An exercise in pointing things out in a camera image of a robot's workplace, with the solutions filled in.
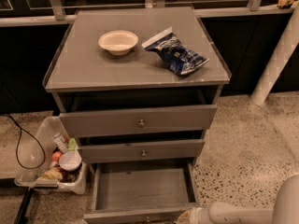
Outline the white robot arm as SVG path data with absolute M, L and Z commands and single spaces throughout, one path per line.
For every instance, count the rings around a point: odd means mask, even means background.
M 299 224 L 299 175 L 283 182 L 273 208 L 215 202 L 208 208 L 194 207 L 185 211 L 176 224 Z

